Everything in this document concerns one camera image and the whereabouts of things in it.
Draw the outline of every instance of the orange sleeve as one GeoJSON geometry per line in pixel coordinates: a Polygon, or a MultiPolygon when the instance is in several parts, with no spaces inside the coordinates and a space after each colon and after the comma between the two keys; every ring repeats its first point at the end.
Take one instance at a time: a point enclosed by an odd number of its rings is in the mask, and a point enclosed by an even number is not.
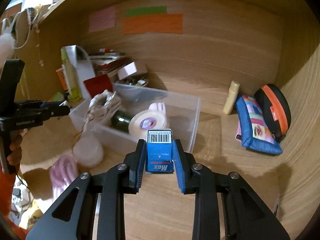
{"type": "MultiPolygon", "coordinates": [[[[2,215],[6,218],[11,211],[11,196],[12,196],[12,190],[13,185],[15,181],[15,174],[3,174],[2,173],[2,167],[0,165],[0,212],[2,215]]],[[[27,230],[24,230],[18,226],[16,226],[14,223],[9,221],[7,219],[8,224],[11,226],[13,231],[16,233],[16,235],[22,239],[26,239],[27,230]]]]}

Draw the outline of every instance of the clear plastic bin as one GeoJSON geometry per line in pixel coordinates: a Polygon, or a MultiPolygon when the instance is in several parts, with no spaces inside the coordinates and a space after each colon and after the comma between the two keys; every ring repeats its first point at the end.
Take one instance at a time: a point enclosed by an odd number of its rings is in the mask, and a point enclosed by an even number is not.
{"type": "MultiPolygon", "coordinates": [[[[199,97],[122,84],[114,84],[114,88],[121,97],[123,107],[132,115],[148,109],[153,102],[164,102],[173,139],[180,139],[186,152],[193,151],[200,114],[199,97]]],[[[89,103],[85,100],[69,114],[79,131],[82,130],[89,103]]],[[[99,123],[90,122],[87,132],[93,132],[104,146],[117,152],[129,153],[137,146],[138,138],[99,123]]]]}

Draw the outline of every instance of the blue box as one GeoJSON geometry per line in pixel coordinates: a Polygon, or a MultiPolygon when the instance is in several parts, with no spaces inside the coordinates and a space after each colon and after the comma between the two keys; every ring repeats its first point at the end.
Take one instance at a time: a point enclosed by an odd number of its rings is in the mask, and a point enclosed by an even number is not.
{"type": "Polygon", "coordinates": [[[151,129],[147,136],[146,173],[173,173],[171,129],[151,129]]]}

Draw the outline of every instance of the small bottle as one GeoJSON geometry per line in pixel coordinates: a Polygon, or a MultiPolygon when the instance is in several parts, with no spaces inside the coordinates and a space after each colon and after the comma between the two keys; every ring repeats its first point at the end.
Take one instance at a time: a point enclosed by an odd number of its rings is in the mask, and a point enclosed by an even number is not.
{"type": "Polygon", "coordinates": [[[238,96],[240,84],[236,81],[231,81],[231,85],[229,88],[228,97],[226,103],[224,104],[223,112],[225,114],[230,114],[233,106],[235,104],[236,98],[238,96]]]}

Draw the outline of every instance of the pink fluffy item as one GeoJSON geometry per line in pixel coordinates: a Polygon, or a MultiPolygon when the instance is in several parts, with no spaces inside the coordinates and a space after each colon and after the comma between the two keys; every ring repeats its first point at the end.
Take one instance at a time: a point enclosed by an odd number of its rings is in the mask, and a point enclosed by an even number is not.
{"type": "Polygon", "coordinates": [[[7,59],[11,59],[14,53],[15,40],[10,33],[0,35],[0,69],[2,70],[7,59]]]}
{"type": "Polygon", "coordinates": [[[63,155],[52,165],[50,172],[53,200],[55,201],[62,192],[79,175],[76,162],[71,156],[63,155]]]}

